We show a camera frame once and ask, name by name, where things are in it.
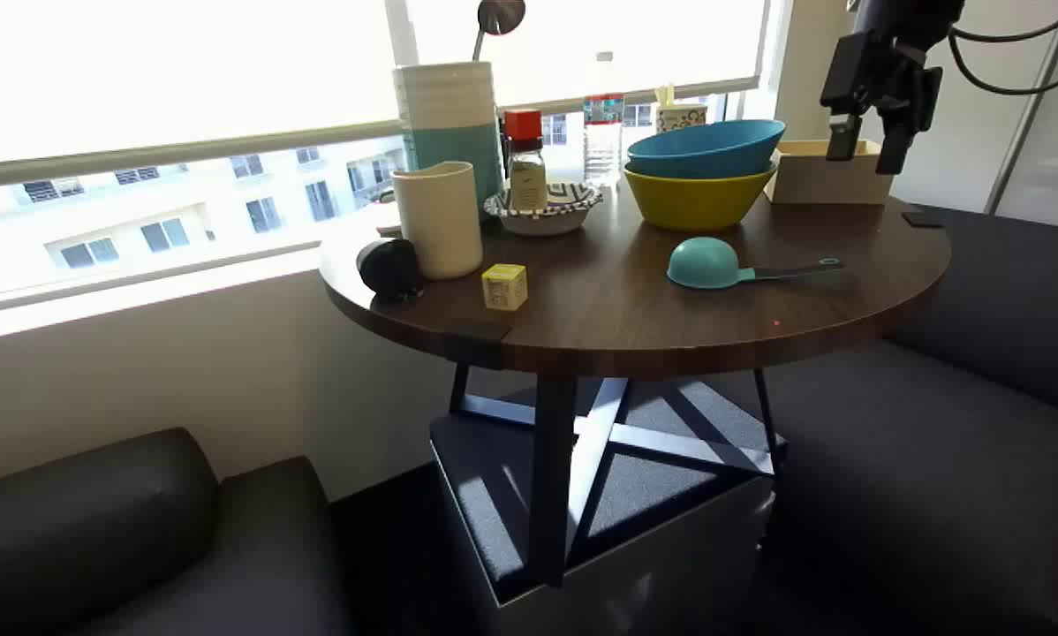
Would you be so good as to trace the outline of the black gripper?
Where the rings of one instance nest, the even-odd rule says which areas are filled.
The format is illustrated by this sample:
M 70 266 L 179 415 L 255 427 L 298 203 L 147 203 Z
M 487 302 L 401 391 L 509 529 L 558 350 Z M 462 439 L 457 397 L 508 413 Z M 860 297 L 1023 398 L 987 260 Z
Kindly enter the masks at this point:
M 944 40 L 960 20 L 965 0 L 850 0 L 852 34 L 837 41 L 820 105 L 828 110 L 829 162 L 855 156 L 871 90 L 883 57 L 894 51 L 912 63 L 898 63 L 875 106 L 883 126 L 876 172 L 902 172 L 914 137 L 928 132 L 935 116 L 942 68 L 929 67 L 929 49 Z

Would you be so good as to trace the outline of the patterned cup with sticks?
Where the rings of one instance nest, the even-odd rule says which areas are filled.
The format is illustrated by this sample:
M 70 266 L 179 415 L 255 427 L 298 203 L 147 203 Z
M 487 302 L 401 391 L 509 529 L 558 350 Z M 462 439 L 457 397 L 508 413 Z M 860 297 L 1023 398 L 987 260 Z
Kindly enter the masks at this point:
M 674 85 L 657 87 L 654 95 L 657 104 L 654 129 L 658 134 L 705 125 L 709 119 L 709 104 L 706 102 L 677 103 Z

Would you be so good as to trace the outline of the teal measuring cup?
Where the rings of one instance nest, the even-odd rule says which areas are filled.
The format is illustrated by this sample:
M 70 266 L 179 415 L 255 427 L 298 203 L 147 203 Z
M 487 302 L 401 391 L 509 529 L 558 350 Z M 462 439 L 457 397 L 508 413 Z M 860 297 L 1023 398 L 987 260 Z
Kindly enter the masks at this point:
M 675 246 L 668 258 L 665 278 L 687 289 L 715 291 L 752 281 L 827 274 L 844 267 L 840 259 L 825 258 L 799 269 L 752 269 L 740 265 L 738 254 L 730 243 L 718 238 L 695 237 Z

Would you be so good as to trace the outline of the cream cup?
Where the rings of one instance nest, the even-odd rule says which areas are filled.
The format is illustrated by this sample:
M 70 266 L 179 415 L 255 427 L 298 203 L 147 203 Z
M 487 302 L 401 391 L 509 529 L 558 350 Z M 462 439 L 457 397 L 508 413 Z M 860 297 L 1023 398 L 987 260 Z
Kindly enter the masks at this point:
M 421 170 L 395 170 L 401 237 L 411 241 L 427 279 L 456 279 L 484 261 L 472 163 L 445 161 Z

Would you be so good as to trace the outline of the light wooden box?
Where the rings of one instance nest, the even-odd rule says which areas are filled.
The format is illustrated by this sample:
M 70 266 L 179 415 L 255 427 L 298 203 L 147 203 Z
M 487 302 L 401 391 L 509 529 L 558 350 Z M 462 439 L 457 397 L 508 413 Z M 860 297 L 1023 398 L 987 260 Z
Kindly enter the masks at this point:
M 881 145 L 858 140 L 852 160 L 827 159 L 827 140 L 781 140 L 773 150 L 776 174 L 767 182 L 772 204 L 881 205 L 893 176 L 876 172 Z

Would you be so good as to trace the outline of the blue bowl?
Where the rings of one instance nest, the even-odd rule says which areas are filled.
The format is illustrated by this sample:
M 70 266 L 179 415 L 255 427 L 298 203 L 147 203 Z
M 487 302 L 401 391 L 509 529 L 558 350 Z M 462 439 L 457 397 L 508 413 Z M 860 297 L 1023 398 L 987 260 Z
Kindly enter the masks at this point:
M 738 178 L 766 172 L 783 121 L 734 120 L 686 126 L 634 142 L 626 169 L 656 178 Z

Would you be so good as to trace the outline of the yellow bowl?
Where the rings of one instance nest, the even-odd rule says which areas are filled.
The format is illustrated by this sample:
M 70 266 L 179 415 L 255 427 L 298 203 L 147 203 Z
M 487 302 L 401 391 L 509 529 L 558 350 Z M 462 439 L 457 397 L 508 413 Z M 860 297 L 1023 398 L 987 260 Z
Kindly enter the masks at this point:
M 734 178 L 662 178 L 624 169 L 631 194 L 647 224 L 678 232 L 720 232 L 738 225 L 776 175 Z

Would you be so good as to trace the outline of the white roller blind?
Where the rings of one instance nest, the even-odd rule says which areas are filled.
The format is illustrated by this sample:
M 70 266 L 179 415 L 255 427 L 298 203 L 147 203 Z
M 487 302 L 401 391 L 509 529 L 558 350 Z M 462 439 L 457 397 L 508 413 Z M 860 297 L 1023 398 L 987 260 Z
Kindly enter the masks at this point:
M 384 0 L 0 0 L 0 185 L 391 134 Z
M 484 36 L 495 101 L 574 111 L 597 93 L 743 90 L 760 76 L 772 0 L 524 0 L 509 34 Z

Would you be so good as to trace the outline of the clear water bottle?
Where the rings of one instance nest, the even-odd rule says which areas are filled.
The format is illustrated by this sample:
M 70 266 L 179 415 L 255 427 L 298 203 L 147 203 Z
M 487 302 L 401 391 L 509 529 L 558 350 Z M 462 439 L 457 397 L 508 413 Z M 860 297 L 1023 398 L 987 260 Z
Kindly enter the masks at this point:
M 610 49 L 597 52 L 583 97 L 583 177 L 597 186 L 616 186 L 622 172 L 625 96 L 617 70 Z

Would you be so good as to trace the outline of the patterned paper bowl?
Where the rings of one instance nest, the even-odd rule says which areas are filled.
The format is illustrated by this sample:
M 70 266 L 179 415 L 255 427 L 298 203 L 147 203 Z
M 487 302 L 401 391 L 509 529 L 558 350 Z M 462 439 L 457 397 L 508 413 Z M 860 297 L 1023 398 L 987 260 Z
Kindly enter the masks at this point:
M 516 208 L 508 203 L 509 192 L 489 196 L 484 210 L 498 218 L 509 233 L 522 237 L 553 237 L 583 225 L 590 210 L 603 202 L 603 192 L 585 182 L 548 182 L 544 208 Z

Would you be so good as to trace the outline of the spice jar with red lid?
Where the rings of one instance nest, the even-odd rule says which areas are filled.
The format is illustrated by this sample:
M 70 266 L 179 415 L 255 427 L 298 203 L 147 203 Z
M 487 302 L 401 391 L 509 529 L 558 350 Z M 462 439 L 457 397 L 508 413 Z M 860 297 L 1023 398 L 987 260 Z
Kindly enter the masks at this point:
M 506 208 L 512 215 L 536 213 L 547 206 L 541 119 L 536 110 L 506 110 L 503 113 L 509 178 Z

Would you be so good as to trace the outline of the dark grey sofa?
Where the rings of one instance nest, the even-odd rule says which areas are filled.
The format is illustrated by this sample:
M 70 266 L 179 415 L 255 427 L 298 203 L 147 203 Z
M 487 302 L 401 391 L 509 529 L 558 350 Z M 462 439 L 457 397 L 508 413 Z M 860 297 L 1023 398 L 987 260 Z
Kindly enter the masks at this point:
M 777 632 L 1058 636 L 1058 226 L 922 207 L 935 297 L 860 349 L 772 367 Z

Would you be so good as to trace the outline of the metal ladle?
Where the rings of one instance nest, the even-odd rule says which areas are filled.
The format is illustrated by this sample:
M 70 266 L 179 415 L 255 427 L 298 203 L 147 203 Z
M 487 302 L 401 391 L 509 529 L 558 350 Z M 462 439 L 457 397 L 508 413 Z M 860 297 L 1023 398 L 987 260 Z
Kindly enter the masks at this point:
M 525 0 L 480 0 L 476 11 L 478 31 L 472 49 L 472 61 L 480 60 L 486 36 L 513 32 L 525 19 Z

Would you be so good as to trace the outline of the yellow cube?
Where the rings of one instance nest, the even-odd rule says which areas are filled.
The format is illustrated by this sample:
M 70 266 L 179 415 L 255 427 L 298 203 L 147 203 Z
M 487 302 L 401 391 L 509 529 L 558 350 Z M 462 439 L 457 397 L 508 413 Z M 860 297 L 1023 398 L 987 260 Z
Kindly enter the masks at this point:
M 517 311 L 528 299 L 526 266 L 494 264 L 481 274 L 484 305 L 496 311 Z

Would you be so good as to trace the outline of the white and teal utensil holder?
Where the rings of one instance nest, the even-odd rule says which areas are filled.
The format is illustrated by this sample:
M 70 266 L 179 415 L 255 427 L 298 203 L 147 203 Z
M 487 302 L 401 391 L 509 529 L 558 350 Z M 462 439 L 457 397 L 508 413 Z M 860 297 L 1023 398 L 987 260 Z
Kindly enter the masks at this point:
M 407 166 L 468 162 L 475 174 L 477 217 L 500 189 L 503 169 L 492 65 L 481 61 L 406 65 L 393 69 Z

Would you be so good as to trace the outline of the black round object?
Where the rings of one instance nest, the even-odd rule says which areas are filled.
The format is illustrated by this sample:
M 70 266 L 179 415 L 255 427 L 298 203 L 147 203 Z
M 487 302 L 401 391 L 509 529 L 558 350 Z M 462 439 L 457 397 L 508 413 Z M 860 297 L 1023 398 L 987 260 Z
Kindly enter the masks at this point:
M 416 299 L 425 290 L 415 246 L 404 238 L 367 243 L 355 256 L 355 270 L 363 285 L 382 302 Z

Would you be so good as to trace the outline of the window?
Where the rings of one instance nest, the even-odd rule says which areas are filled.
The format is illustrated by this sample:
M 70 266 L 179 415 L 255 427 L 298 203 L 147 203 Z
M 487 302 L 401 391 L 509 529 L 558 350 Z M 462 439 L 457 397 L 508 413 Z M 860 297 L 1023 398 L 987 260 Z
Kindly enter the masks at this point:
M 384 0 L 393 69 L 472 60 L 479 2 Z M 269 137 L 222 155 L 0 185 L 0 311 L 318 240 L 408 168 L 395 88 L 393 101 L 391 134 Z M 569 170 L 579 111 L 546 111 L 547 140 Z

